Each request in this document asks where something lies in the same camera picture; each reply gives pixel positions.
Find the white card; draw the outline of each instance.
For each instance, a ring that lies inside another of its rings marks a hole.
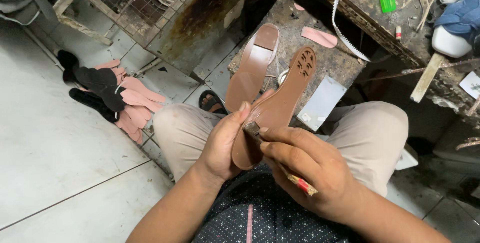
[[[470,96],[477,99],[480,95],[480,77],[474,72],[470,72],[461,82],[460,87],[463,88]]]

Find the dirty wooden table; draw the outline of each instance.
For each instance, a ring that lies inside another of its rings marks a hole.
[[[344,87],[349,88],[365,64],[358,62],[357,58],[341,41],[339,41],[337,46],[327,48],[307,38],[301,37],[300,33],[303,26],[314,27],[317,23],[317,18],[307,12],[307,10],[298,11],[295,9],[293,3],[294,0],[277,0],[268,14],[263,18],[260,25],[264,23],[272,23],[280,29],[279,48],[273,62],[267,68],[267,75],[278,76],[285,70],[280,61],[285,62],[288,68],[291,57],[295,54],[298,48],[302,46],[308,45],[312,47],[317,56],[315,74],[310,79],[307,88],[297,104],[294,112],[294,115],[297,115],[315,92],[325,75],[330,76]],[[317,29],[332,34],[332,32],[325,26]],[[247,42],[245,42],[243,47],[228,65],[231,75],[235,74],[238,70],[246,43]],[[264,92],[269,88],[276,90],[278,88],[278,83],[276,78],[266,76],[261,92]]]
[[[399,56],[408,67],[425,67],[434,53],[431,47],[431,39],[429,38],[433,30],[425,24],[420,32],[416,32],[415,28],[419,23],[419,19],[411,19],[411,27],[408,25],[407,20],[408,17],[412,16],[421,18],[422,7],[420,0],[395,1],[397,8],[390,13],[381,12],[379,0],[340,0],[338,10],[390,53]],[[397,25],[402,27],[402,39],[400,42],[395,40],[395,27]],[[466,55],[462,59],[468,58],[472,58],[472,55]],[[461,59],[447,57],[449,62],[458,60]],[[427,91],[426,97],[440,97],[436,98],[441,100],[441,102],[437,103],[448,103],[449,107],[455,107],[456,112],[464,115],[475,102],[475,99],[460,88],[459,83],[466,74],[479,67],[480,64],[466,64],[439,69]],[[480,115],[478,112],[471,117],[465,118],[465,120],[480,128]]]

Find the blue denim cloth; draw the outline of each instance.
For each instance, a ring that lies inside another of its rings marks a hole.
[[[472,44],[475,32],[480,28],[480,0],[458,0],[448,5],[434,27],[439,25]]]

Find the khaki pants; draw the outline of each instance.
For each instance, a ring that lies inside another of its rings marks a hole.
[[[155,135],[176,181],[198,159],[210,131],[223,117],[187,104],[167,105],[155,114]],[[381,101],[338,107],[322,130],[353,176],[385,197],[408,134],[405,112]]]

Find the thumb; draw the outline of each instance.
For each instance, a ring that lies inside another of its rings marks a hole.
[[[237,132],[245,119],[247,119],[248,114],[252,110],[251,107],[249,103],[243,101],[238,111],[223,118],[222,129],[225,128]]]

